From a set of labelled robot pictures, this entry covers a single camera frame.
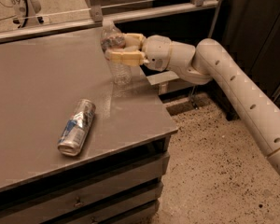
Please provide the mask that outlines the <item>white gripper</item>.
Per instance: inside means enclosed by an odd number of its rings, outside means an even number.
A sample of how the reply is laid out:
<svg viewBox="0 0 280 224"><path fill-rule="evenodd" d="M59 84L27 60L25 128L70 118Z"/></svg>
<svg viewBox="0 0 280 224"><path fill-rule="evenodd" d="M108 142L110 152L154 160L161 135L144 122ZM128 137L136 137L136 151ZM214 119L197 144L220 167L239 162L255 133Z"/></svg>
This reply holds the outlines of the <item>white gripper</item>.
<svg viewBox="0 0 280 224"><path fill-rule="evenodd" d="M127 47L142 48L143 52L140 50L116 51L108 49L105 52L105 57L112 62L112 64L128 66L145 64L148 69L160 72L166 69L170 60L172 43L168 37L152 35L146 39L143 34L138 33L127 33L123 36Z"/></svg>

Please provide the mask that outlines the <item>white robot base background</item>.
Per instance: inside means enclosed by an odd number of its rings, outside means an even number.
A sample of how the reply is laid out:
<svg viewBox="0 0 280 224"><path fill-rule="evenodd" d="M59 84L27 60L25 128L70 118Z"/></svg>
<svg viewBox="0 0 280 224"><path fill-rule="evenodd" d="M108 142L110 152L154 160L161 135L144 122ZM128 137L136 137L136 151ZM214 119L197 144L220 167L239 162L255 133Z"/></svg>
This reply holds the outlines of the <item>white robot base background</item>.
<svg viewBox="0 0 280 224"><path fill-rule="evenodd" d="M16 20L19 22L19 27L39 25L41 19L37 14L41 10L41 5L38 0L9 0L16 13Z"/></svg>

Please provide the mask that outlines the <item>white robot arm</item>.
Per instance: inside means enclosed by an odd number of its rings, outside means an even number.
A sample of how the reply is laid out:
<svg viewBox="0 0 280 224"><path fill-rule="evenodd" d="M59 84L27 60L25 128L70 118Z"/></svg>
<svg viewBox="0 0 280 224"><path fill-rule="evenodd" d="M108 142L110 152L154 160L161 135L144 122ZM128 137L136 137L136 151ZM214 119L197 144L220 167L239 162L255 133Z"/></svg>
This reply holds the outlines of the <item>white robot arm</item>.
<svg viewBox="0 0 280 224"><path fill-rule="evenodd" d="M216 40L206 38L192 46L160 35L115 33L103 38L101 46L112 64L169 70L195 85L214 80L280 175L280 109Z"/></svg>

